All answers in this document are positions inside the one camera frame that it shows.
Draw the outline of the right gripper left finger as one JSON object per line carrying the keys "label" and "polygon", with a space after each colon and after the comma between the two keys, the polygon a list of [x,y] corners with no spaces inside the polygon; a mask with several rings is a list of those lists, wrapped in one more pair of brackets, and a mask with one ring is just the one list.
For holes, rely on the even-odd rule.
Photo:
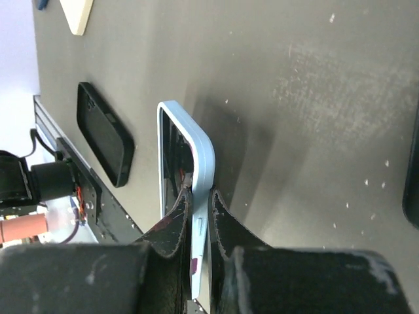
{"label": "right gripper left finger", "polygon": [[128,245],[16,245],[1,251],[2,313],[184,313],[191,192]]}

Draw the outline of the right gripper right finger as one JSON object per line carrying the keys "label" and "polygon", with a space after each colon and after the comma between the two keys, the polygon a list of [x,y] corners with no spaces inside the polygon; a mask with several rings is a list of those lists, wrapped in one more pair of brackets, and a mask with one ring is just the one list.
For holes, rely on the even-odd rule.
{"label": "right gripper right finger", "polygon": [[410,313],[394,269],[373,251],[275,248],[208,200],[212,313]]}

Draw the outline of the purple edged black phone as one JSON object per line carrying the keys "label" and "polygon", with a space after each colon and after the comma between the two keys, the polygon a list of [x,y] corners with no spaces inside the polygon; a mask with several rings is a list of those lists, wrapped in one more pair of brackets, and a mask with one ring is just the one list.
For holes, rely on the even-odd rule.
{"label": "purple edged black phone", "polygon": [[161,210],[165,222],[172,219],[172,210],[179,203],[179,198],[187,197],[187,237],[186,243],[192,244],[192,179],[194,171],[194,160],[191,145],[186,136],[181,133],[174,121],[164,110],[159,112],[160,122],[160,148],[161,157],[160,170],[162,176],[161,188]]}

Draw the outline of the light blue phone case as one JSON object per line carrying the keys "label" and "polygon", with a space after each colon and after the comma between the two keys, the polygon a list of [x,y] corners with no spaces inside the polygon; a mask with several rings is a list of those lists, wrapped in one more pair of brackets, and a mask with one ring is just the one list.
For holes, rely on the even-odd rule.
{"label": "light blue phone case", "polygon": [[162,101],[157,107],[157,138],[158,138],[158,175],[160,216],[166,216],[167,191],[165,175],[164,153],[169,148],[164,145],[168,138],[165,132],[165,123],[175,126],[176,130],[188,144],[193,160],[192,171],[192,232],[191,232],[191,298],[197,299],[200,295],[202,279],[202,264],[206,234],[208,227],[208,199],[213,186],[215,175],[215,153],[213,145],[205,131],[196,123],[191,115],[175,100]]}

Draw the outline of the black phone case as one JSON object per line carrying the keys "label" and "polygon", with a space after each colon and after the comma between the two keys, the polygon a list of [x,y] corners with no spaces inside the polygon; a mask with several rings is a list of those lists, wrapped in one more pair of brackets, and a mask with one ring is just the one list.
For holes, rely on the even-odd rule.
{"label": "black phone case", "polygon": [[80,82],[77,87],[77,124],[112,185],[125,186],[134,157],[134,139],[89,82]]}

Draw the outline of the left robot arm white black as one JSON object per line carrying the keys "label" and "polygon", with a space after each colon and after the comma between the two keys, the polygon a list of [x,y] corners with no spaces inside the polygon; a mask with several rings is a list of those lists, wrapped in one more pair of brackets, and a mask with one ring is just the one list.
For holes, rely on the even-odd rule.
{"label": "left robot arm white black", "polygon": [[28,167],[25,158],[1,151],[2,215],[22,215],[25,207],[72,195],[75,187],[74,170],[69,162]]}

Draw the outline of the beige phone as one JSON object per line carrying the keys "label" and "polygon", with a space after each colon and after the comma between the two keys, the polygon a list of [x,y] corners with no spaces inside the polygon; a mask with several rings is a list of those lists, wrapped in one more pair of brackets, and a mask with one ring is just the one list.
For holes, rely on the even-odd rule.
{"label": "beige phone", "polygon": [[83,36],[94,0],[60,0],[69,29],[73,35]]}

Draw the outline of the blue edged black phone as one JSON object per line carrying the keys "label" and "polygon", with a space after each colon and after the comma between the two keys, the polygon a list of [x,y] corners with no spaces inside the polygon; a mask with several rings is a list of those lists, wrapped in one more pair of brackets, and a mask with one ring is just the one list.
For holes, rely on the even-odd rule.
{"label": "blue edged black phone", "polygon": [[48,0],[36,0],[35,1],[35,7],[37,10],[44,10],[46,9],[46,6],[48,5]]}

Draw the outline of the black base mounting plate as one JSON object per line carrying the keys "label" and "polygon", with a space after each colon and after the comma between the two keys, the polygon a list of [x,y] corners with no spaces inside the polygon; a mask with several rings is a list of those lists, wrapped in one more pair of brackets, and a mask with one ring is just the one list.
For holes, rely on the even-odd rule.
{"label": "black base mounting plate", "polygon": [[75,170],[87,224],[98,242],[127,244],[139,239],[143,235],[141,229],[71,143],[59,137],[56,144],[64,159]]}

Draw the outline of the aluminium rail right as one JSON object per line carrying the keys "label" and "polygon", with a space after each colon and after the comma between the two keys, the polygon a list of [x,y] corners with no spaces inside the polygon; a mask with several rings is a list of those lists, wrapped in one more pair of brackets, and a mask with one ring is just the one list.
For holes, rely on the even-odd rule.
{"label": "aluminium rail right", "polygon": [[49,145],[54,150],[57,150],[57,139],[64,138],[65,134],[42,105],[40,95],[33,96],[33,106],[35,113],[35,124],[40,129],[39,132],[42,133],[43,137],[48,141]]}

